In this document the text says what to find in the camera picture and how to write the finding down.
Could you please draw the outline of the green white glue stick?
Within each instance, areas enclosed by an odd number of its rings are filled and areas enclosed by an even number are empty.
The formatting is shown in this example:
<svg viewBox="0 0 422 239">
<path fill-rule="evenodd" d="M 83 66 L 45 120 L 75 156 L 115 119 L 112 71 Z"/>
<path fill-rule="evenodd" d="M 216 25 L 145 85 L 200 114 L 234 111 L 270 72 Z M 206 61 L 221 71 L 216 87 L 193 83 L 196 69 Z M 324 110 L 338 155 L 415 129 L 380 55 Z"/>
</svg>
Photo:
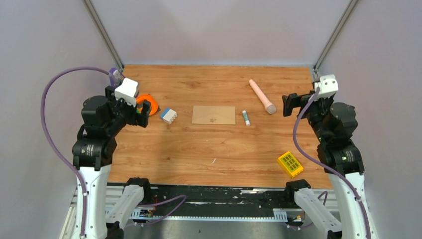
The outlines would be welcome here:
<svg viewBox="0 0 422 239">
<path fill-rule="evenodd" d="M 243 119 L 245 121 L 246 126 L 251 126 L 251 122 L 249 120 L 249 116 L 247 114 L 247 111 L 243 110 L 242 115 L 243 115 Z"/>
</svg>

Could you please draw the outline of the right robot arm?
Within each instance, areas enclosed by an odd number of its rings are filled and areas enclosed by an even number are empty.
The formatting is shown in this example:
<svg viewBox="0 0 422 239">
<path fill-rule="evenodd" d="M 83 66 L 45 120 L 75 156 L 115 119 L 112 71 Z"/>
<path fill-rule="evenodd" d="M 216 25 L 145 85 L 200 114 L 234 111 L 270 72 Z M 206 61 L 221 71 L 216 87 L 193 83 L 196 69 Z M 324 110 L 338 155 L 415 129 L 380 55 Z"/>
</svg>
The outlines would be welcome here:
<svg viewBox="0 0 422 239">
<path fill-rule="evenodd" d="M 306 180 L 286 184 L 286 205 L 303 209 L 321 239 L 376 239 L 378 235 L 365 198 L 362 155 L 351 139 L 358 126 L 355 107 L 335 102 L 333 97 L 316 99 L 314 91 L 305 95 L 293 93 L 282 100 L 283 116 L 290 116 L 294 108 L 300 109 L 293 128 L 293 142 L 304 157 L 321 166 L 328 175 L 340 220 L 316 198 Z M 317 159 L 298 143 L 301 119 L 307 119 L 319 141 Z"/>
</svg>

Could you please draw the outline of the brown paper envelope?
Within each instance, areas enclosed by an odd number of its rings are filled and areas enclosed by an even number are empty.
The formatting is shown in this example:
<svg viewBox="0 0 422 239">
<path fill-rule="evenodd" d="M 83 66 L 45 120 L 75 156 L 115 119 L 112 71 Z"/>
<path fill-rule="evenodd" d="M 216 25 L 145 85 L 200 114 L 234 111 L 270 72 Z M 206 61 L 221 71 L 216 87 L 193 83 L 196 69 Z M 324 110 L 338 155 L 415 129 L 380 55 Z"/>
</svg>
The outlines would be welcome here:
<svg viewBox="0 0 422 239">
<path fill-rule="evenodd" d="M 236 125 L 234 106 L 193 106 L 192 124 Z"/>
</svg>

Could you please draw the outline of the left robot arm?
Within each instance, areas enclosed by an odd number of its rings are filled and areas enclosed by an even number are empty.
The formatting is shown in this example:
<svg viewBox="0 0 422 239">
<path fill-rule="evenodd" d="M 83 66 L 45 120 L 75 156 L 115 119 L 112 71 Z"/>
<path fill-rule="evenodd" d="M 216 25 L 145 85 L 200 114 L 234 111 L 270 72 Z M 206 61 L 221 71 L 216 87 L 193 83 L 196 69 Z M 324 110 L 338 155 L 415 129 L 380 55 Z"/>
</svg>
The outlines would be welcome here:
<svg viewBox="0 0 422 239">
<path fill-rule="evenodd" d="M 114 96 L 94 96 L 84 101 L 81 110 L 83 125 L 72 148 L 73 166 L 83 177 L 78 182 L 77 222 L 85 229 L 84 239 L 122 239 L 132 211 L 139 204 L 152 201 L 150 182 L 146 178 L 129 178 L 123 193 L 106 213 L 106 190 L 115 137 L 126 125 L 147 127 L 151 103 L 130 106 Z"/>
</svg>

